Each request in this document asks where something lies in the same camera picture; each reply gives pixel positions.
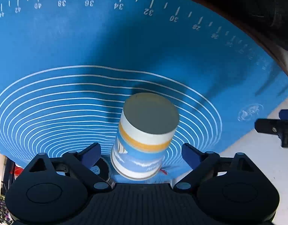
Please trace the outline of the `blue sailboat paper cup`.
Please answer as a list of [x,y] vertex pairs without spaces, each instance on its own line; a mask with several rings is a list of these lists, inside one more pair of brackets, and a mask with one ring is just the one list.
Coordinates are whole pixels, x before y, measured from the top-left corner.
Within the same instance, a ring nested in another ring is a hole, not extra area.
[[143,181],[162,167],[180,116],[163,96],[141,92],[126,99],[110,160],[123,177]]

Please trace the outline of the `blue silicone baking mat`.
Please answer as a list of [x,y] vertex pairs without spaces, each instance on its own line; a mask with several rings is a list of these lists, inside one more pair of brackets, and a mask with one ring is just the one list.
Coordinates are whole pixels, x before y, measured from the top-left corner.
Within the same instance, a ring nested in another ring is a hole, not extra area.
[[125,100],[169,99],[180,121],[152,182],[221,152],[288,96],[251,37],[192,0],[0,0],[0,153],[26,166],[94,142],[110,155]]

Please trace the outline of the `black cylindrical bottle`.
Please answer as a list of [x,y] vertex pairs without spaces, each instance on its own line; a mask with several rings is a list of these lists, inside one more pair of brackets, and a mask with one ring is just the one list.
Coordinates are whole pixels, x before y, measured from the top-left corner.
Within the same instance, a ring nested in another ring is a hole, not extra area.
[[104,181],[108,182],[110,180],[110,166],[103,157],[100,157],[99,160],[90,168],[90,170]]

